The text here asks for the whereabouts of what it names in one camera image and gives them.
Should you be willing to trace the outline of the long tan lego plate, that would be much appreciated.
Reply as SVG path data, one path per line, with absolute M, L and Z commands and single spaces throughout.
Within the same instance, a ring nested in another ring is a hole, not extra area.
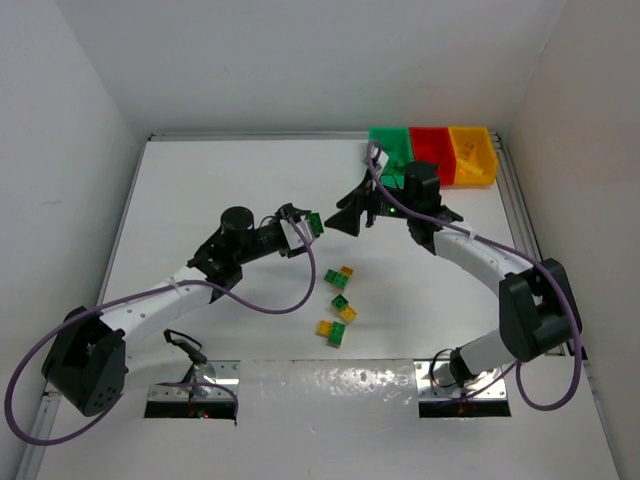
M 473 162 L 464 159 L 457 159 L 456 162 L 460 175 L 482 176 L 484 174 L 484 170 Z

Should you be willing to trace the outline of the small yellow lego plate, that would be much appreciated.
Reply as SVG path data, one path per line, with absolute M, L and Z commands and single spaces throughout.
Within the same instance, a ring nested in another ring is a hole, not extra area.
M 346 275 L 347 277 L 351 278 L 353 276 L 354 270 L 350 267 L 347 266 L 343 266 L 341 268 L 341 273 Z

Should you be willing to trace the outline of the green lego plate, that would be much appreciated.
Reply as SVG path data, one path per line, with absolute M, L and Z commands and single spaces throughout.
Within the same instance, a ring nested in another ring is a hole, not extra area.
M 342 272 L 328 269 L 324 275 L 324 281 L 339 290 L 344 290 L 349 284 L 350 277 Z

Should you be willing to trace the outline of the green arch lego piece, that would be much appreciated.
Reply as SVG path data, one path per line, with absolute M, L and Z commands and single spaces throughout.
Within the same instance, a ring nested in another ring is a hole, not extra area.
M 307 214 L 306 221 L 315 237 L 319 237 L 324 233 L 323 222 L 318 212 L 311 212 Z

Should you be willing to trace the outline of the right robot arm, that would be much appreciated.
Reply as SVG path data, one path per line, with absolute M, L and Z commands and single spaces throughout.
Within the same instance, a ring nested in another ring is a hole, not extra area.
M 366 173 L 325 225 L 358 236 L 378 217 L 406 220 L 417 245 L 456 264 L 498 298 L 497 328 L 451 351 L 440 373 L 447 385 L 462 388 L 482 372 L 527 363 L 581 333 L 564 267 L 474 235 L 462 216 L 443 204 L 435 166 L 410 163 L 398 188 L 386 188 Z

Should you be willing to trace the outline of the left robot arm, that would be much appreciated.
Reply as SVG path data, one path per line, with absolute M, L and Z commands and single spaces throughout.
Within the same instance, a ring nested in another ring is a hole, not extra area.
M 322 232 L 318 218 L 285 204 L 258 226 L 248 208 L 226 209 L 185 266 L 156 287 L 70 312 L 42 365 L 44 378 L 86 417 L 108 411 L 137 383 L 182 381 L 206 358 L 196 341 L 173 339 L 170 323 L 229 295 L 247 263 L 308 254 Z

